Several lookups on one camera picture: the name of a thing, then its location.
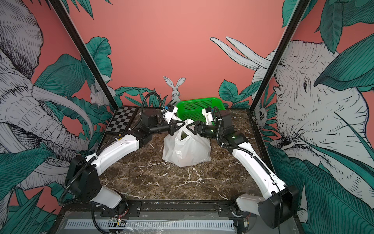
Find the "white plastic bag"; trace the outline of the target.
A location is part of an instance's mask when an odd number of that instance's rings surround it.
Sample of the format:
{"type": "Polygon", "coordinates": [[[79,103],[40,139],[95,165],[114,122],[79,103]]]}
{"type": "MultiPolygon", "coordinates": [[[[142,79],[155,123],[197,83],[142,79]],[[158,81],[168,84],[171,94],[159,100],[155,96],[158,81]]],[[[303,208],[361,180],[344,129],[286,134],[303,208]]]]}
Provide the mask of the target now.
{"type": "Polygon", "coordinates": [[[210,153],[210,140],[194,135],[186,126],[164,138],[162,159],[180,168],[211,161],[210,153]]]}

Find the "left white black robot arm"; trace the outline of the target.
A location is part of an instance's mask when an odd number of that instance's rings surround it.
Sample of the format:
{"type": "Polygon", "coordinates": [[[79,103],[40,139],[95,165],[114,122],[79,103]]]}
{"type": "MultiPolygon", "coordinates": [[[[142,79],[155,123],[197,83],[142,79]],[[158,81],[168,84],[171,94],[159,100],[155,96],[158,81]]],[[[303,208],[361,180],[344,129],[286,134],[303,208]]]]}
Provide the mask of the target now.
{"type": "Polygon", "coordinates": [[[148,109],[141,115],[140,126],[115,138],[109,145],[89,156],[72,159],[58,204],[66,206],[75,201],[91,202],[122,213],[126,200],[119,193],[103,186],[99,176],[126,155],[137,151],[153,139],[154,134],[173,135],[185,125],[177,116],[177,107],[168,105],[161,111],[148,109]]]}

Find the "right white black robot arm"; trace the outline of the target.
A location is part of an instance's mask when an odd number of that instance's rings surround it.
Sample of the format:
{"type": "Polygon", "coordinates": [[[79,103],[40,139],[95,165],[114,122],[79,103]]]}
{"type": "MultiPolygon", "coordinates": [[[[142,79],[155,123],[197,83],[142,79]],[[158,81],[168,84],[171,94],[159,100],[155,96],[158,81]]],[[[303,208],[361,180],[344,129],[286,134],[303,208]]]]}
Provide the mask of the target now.
{"type": "Polygon", "coordinates": [[[287,185],[262,161],[244,134],[234,129],[231,114],[217,108],[202,110],[205,122],[195,121],[186,125],[194,135],[215,139],[228,150],[248,171],[259,187],[262,197],[240,195],[235,202],[242,212],[254,213],[271,229],[297,212],[299,190],[287,185]]]}

